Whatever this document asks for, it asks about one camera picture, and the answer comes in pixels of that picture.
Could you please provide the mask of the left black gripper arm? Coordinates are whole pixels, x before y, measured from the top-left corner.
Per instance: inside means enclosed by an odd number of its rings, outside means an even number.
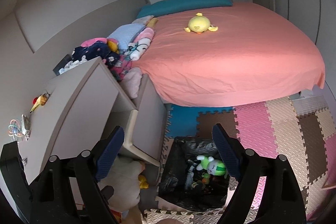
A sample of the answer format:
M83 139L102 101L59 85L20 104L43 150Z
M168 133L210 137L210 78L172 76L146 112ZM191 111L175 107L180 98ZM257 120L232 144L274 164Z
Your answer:
M19 218L23 223L30 223L32 193L26 179L17 141L3 145L1 152L1 174L15 202Z

